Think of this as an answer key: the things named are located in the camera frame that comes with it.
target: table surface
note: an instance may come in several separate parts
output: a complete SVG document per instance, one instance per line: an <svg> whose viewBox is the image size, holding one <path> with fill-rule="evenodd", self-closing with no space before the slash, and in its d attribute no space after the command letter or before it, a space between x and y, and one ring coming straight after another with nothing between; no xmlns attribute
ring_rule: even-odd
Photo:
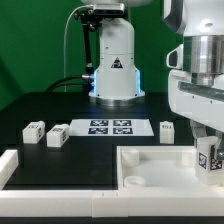
<svg viewBox="0 0 224 224"><path fill-rule="evenodd" d="M22 130L32 121L44 121L46 132L55 124L72 119L149 119L151 137L70 137L58 150L46 147L46 137L37 145L22 143ZM20 165L4 190L117 189L116 146L160 145L159 122L175 126L175 145L192 145L189 120L172 113L167 94L148 94L145 102L110 108L91 104L82 93L25 94L0 112L0 152L18 149ZM218 223L221 218L0 218L0 223Z"/></svg>

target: black square marker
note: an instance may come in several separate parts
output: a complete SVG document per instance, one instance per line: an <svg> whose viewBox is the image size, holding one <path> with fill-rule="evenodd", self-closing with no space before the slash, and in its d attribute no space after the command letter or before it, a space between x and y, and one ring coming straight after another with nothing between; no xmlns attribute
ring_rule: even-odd
<svg viewBox="0 0 224 224"><path fill-rule="evenodd" d="M207 156L199 153L198 164L203 167L204 169L207 168Z"/></svg>
<svg viewBox="0 0 224 224"><path fill-rule="evenodd" d="M107 135L108 128L90 128L89 135Z"/></svg>
<svg viewBox="0 0 224 224"><path fill-rule="evenodd" d="M114 126L118 127L130 127L132 126L131 120L115 120L114 121Z"/></svg>
<svg viewBox="0 0 224 224"><path fill-rule="evenodd" d="M108 120L92 120L90 123L90 126L94 127L102 127L102 126L108 126L109 121Z"/></svg>
<svg viewBox="0 0 224 224"><path fill-rule="evenodd" d="M113 134L114 135L132 135L133 130L132 128L114 128Z"/></svg>

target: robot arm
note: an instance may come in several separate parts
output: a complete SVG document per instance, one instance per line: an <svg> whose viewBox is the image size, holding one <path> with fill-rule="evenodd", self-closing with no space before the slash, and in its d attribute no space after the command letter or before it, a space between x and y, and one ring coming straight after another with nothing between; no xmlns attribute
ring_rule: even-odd
<svg viewBox="0 0 224 224"><path fill-rule="evenodd" d="M165 23L184 39L182 49L167 57L168 67L174 68L169 105L191 120L198 149L196 173L206 184L219 183L216 172L224 176L223 7L223 0L164 0ZM208 137L206 126L216 130L216 136ZM208 158L206 166L201 166L200 157Z"/></svg>
<svg viewBox="0 0 224 224"><path fill-rule="evenodd" d="M146 5L152 2L153 0L81 0L84 4L114 4L114 3L123 3L128 7L137 7L141 5Z"/></svg>
<svg viewBox="0 0 224 224"><path fill-rule="evenodd" d="M164 0L163 20L174 32L183 34L186 13L183 0Z"/></svg>

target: white object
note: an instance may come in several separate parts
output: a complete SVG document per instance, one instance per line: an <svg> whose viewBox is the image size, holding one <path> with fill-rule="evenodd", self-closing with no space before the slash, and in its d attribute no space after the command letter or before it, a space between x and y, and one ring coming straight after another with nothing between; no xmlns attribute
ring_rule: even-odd
<svg viewBox="0 0 224 224"><path fill-rule="evenodd" d="M122 151L122 165L125 167L135 167L139 164L139 151L128 149Z"/></svg>
<svg viewBox="0 0 224 224"><path fill-rule="evenodd" d="M183 92L180 82L191 83L191 74L184 71L172 70L169 74L169 105L173 112L197 121L206 126L224 132L224 102ZM216 76L215 89L224 89L224 75Z"/></svg>
<svg viewBox="0 0 224 224"><path fill-rule="evenodd" d="M184 36L223 35L222 0L184 0L187 11Z"/></svg>
<svg viewBox="0 0 224 224"><path fill-rule="evenodd" d="M128 199L124 191L93 191L92 217L128 217Z"/></svg>
<svg viewBox="0 0 224 224"><path fill-rule="evenodd" d="M72 120L69 128L70 136L154 136L149 120Z"/></svg>
<svg viewBox="0 0 224 224"><path fill-rule="evenodd" d="M160 122L160 143L174 144L174 126L172 122Z"/></svg>
<svg viewBox="0 0 224 224"><path fill-rule="evenodd" d="M129 176L124 179L124 186L131 188L145 187L146 181L143 177Z"/></svg>
<svg viewBox="0 0 224 224"><path fill-rule="evenodd" d="M24 144L37 144L45 134L45 123L43 121L31 122L23 130Z"/></svg>
<svg viewBox="0 0 224 224"><path fill-rule="evenodd" d="M69 138L69 125L55 125L47 133L47 147L60 148Z"/></svg>
<svg viewBox="0 0 224 224"><path fill-rule="evenodd" d="M195 147L135 146L141 165L125 168L121 152L130 148L133 146L118 147L118 190L0 191L0 216L223 216L224 188L202 185L195 177L194 167L182 165L183 153L190 153L195 159ZM146 186L125 187L128 176L143 177Z"/></svg>
<svg viewBox="0 0 224 224"><path fill-rule="evenodd" d="M100 29L100 65L94 74L90 99L105 104L142 97L140 72L134 64L132 25L124 19L103 20Z"/></svg>
<svg viewBox="0 0 224 224"><path fill-rule="evenodd" d="M0 157L0 190L4 188L18 165L17 150L6 150Z"/></svg>

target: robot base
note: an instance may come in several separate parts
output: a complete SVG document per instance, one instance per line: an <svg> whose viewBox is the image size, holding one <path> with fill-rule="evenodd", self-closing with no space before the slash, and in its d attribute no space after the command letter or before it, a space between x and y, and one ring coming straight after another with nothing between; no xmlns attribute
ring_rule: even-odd
<svg viewBox="0 0 224 224"><path fill-rule="evenodd" d="M145 102L145 93L135 98L131 99L120 99L120 100L113 100L113 99L103 99L97 96L89 95L89 100L91 103L100 104L108 107L126 107L131 106L138 103Z"/></svg>

